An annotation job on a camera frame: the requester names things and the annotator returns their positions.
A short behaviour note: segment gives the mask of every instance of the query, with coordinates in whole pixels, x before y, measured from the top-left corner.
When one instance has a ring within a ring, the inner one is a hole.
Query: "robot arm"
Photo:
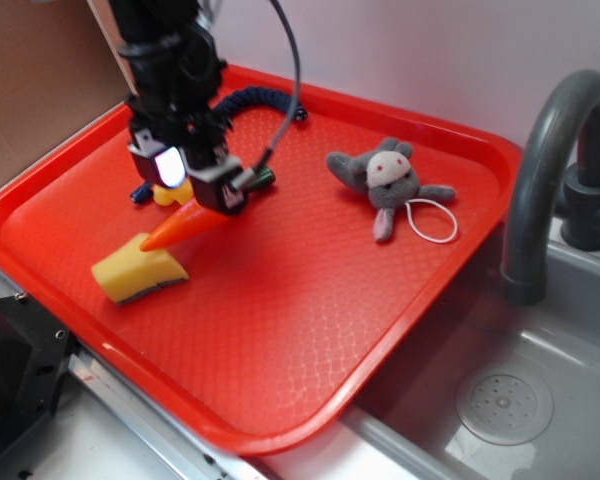
[[[239,213],[246,194],[230,181],[242,171],[228,155],[231,123],[209,102],[222,83],[226,62],[199,23],[195,0],[109,0],[125,44],[137,95],[127,105],[129,151],[141,177],[174,188],[191,176],[198,201],[225,214]]]

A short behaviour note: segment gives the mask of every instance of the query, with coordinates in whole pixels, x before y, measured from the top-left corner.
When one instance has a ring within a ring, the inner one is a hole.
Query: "white string loop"
[[[428,235],[425,235],[420,230],[418,230],[418,227],[416,227],[415,223],[413,222],[413,218],[411,215],[411,205],[410,205],[411,203],[428,203],[430,205],[438,207],[440,210],[442,210],[447,215],[449,215],[449,218],[451,218],[451,221],[453,222],[453,232],[451,232],[451,235],[449,235],[446,238],[433,238],[433,237],[429,237]],[[411,228],[413,228],[413,231],[416,232],[416,234],[419,237],[422,237],[425,240],[428,240],[429,242],[433,242],[433,243],[449,243],[449,242],[452,242],[456,238],[456,235],[458,235],[458,220],[456,220],[456,217],[453,215],[453,213],[451,213],[451,210],[449,210],[447,207],[439,204],[438,202],[435,202],[433,200],[429,200],[426,198],[414,198],[414,199],[409,200],[407,203],[405,203],[405,206],[407,207],[407,219],[409,220],[409,225],[411,225]]]

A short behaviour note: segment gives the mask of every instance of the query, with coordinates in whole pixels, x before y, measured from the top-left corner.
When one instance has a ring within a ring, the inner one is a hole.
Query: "sink drain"
[[[512,363],[489,365],[462,381],[456,409],[465,427],[495,445],[533,440],[549,425],[553,400],[533,372]]]

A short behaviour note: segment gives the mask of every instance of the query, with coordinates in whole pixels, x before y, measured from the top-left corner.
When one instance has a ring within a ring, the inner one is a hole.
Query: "screw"
[[[27,303],[27,300],[29,300],[29,294],[27,292],[18,292],[13,296],[13,298],[15,298],[18,303]]]

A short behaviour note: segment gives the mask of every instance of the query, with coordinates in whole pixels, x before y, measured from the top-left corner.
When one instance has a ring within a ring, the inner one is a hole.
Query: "carrot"
[[[140,250],[149,252],[166,248],[194,237],[224,223],[230,217],[201,206],[193,198],[176,210],[160,224],[140,245]]]

